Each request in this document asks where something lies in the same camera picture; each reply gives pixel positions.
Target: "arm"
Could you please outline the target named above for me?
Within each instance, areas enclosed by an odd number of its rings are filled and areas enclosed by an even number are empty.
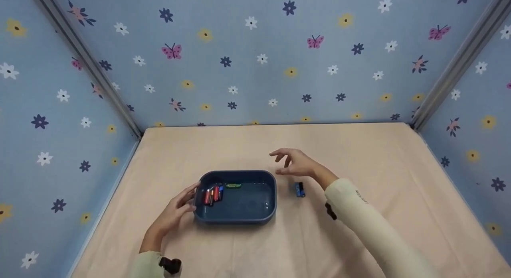
[[[277,156],[277,162],[287,156],[284,168],[277,170],[277,174],[311,176],[318,182],[338,219],[358,236],[387,278],[440,277],[436,269],[362,198],[350,180],[339,179],[299,150],[279,149],[270,155]]]
[[[130,278],[163,278],[164,269],[160,267],[161,242],[166,234],[179,225],[181,217],[195,210],[191,205],[199,182],[190,185],[172,198],[158,218],[147,229],[140,251],[130,271]]]

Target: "left hand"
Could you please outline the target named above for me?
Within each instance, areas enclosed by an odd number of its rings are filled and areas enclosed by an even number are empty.
[[[181,217],[183,217],[186,212],[195,210],[196,207],[192,205],[192,203],[199,184],[200,182],[190,185],[176,197],[172,198],[151,227],[164,235],[177,227]]]

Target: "green object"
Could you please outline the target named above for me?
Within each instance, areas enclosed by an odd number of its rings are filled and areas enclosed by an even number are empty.
[[[227,188],[240,188],[241,184],[239,184],[239,183],[230,183],[228,185],[225,185],[225,187],[227,187]]]

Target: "floral wallpaper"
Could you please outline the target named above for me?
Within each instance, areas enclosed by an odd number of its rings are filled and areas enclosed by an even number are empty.
[[[511,264],[511,16],[506,18],[422,136]]]
[[[490,1],[57,0],[142,129],[410,122]]]
[[[33,0],[0,27],[0,277],[64,277],[137,140]]]

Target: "hand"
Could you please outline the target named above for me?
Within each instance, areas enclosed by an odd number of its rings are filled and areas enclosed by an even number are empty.
[[[275,162],[279,162],[284,156],[287,156],[284,167],[277,169],[276,174],[310,176],[321,185],[323,190],[339,179],[333,172],[309,158],[299,149],[281,148],[270,153],[270,156],[277,156]]]
[[[181,217],[183,217],[186,212],[192,212],[195,210],[195,206],[192,205],[192,202],[199,184],[200,182],[190,185],[181,191],[176,197],[172,198],[151,227],[165,235],[177,227]]]

